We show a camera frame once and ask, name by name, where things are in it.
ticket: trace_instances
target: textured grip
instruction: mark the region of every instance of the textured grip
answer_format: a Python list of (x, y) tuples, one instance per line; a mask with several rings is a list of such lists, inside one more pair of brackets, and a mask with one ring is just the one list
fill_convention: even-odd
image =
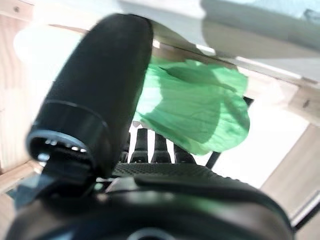
[(46, 96), (27, 137), (29, 153), (49, 156), (55, 146), (47, 140), (75, 146), (95, 175), (109, 176), (127, 140), (152, 41), (151, 24), (135, 15), (108, 16), (89, 31)]

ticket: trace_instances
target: green cloth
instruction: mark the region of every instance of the green cloth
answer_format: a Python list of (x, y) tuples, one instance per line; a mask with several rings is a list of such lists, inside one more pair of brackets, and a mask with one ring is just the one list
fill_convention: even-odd
[(247, 84), (243, 74), (220, 65), (153, 59), (133, 120), (192, 154), (223, 152), (248, 135)]

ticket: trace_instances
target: wooden beam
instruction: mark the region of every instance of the wooden beam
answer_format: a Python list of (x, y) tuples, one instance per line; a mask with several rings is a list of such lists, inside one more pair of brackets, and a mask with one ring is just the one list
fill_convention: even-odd
[(0, 173), (26, 162), (25, 136), (31, 123), (27, 72), (14, 49), (27, 22), (0, 15)]
[(236, 69), (248, 77), (248, 87), (245, 96), (251, 99), (264, 98), (268, 104), (277, 107), (286, 107), (296, 94), (298, 86), (269, 75), (252, 71), (221, 59), (203, 55), (185, 49), (159, 43), (152, 50), (152, 55), (173, 62), (181, 62), (187, 59), (196, 60), (205, 64), (217, 64), (229, 69)]
[(320, 128), (310, 124), (261, 190), (290, 216), (320, 186)]
[(42, 167), (33, 161), (28, 161), (0, 175), (0, 194), (14, 188), (19, 181), (42, 171)]
[(320, 127), (320, 89), (309, 86), (300, 87), (288, 109)]
[(104, 16), (136, 14), (152, 20), (155, 37), (170, 46), (195, 52), (202, 45), (218, 58), (274, 78), (298, 85), (320, 82), (320, 42), (314, 40), (320, 39), (320, 26), (294, 16), (220, 0), (41, 3), (39, 19), (50, 24), (88, 30)]
[(0, 15), (29, 22), (33, 19), (33, 7), (20, 0), (1, 0)]

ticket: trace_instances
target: black plastic part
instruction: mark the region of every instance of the black plastic part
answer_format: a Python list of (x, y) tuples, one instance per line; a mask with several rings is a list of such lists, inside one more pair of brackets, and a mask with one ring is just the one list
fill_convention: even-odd
[(136, 143), (130, 163), (148, 163), (148, 129), (140, 128), (136, 133)]
[(243, 97), (243, 100), (245, 101), (248, 107), (250, 107), (250, 105), (254, 102), (252, 98), (248, 98), (246, 96)]
[(71, 234), (75, 240), (119, 240), (144, 228), (158, 228), (182, 240), (294, 239), (283, 210), (247, 184), (223, 177), (208, 182), (159, 175), (118, 178), (106, 194), (92, 197), (36, 200), (19, 211), (6, 239), (48, 240)]
[(148, 151), (148, 129), (140, 128), (136, 133), (135, 151)]
[(152, 164), (170, 164), (171, 157), (166, 150), (155, 150), (151, 159)]
[(320, 202), (304, 216), (301, 221), (299, 221), (295, 226), (293, 226), (294, 231), (299, 231), (303, 226), (305, 226), (313, 217), (315, 217), (320, 211)]
[(164, 138), (164, 136), (155, 133), (154, 136), (154, 150), (157, 151), (167, 151), (167, 140)]
[(129, 153), (129, 148), (130, 148), (130, 139), (131, 139), (131, 134), (128, 132), (128, 137), (126, 139), (126, 144), (123, 147), (123, 151)]
[(212, 169), (214, 165), (216, 164), (221, 152), (213, 151), (211, 156), (209, 157), (208, 161), (206, 162), (206, 167), (208, 169)]
[(148, 151), (134, 151), (132, 153), (130, 163), (147, 164), (148, 163)]
[(123, 151), (120, 154), (119, 163), (128, 163), (129, 148), (130, 148), (130, 138), (131, 138), (131, 134), (129, 132), (126, 144), (124, 145)]
[(58, 145), (74, 146), (86, 151), (94, 175), (110, 176), (127, 140), (152, 42), (151, 24), (135, 15), (108, 16), (89, 31), (45, 98), (26, 139), (29, 154), (37, 159)]
[(129, 154), (126, 152), (126, 151), (123, 151), (121, 154), (120, 154), (120, 160), (119, 160), (119, 163), (128, 163), (128, 156)]
[(173, 150), (175, 164), (197, 164), (194, 157), (178, 145), (174, 145)]
[(151, 159), (152, 164), (170, 164), (171, 157), (167, 148), (166, 139), (156, 133), (154, 138), (154, 153)]

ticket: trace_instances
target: wooden board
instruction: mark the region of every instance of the wooden board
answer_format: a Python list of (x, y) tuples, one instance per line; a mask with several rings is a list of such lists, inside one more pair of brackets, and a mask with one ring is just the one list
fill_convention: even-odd
[(25, 136), (30, 127), (26, 68), (14, 49), (16, 34), (27, 22), (0, 15), (0, 172), (29, 158)]
[(37, 162), (28, 161), (10, 171), (1, 174), (0, 194), (14, 188), (22, 179), (29, 177), (36, 172), (40, 173), (41, 171), (42, 167)]
[(288, 109), (320, 127), (320, 89), (309, 86), (300, 87)]
[(320, 128), (310, 124), (261, 187), (292, 216), (320, 187)]
[(31, 21), (33, 18), (33, 5), (20, 0), (1, 0), (0, 15)]

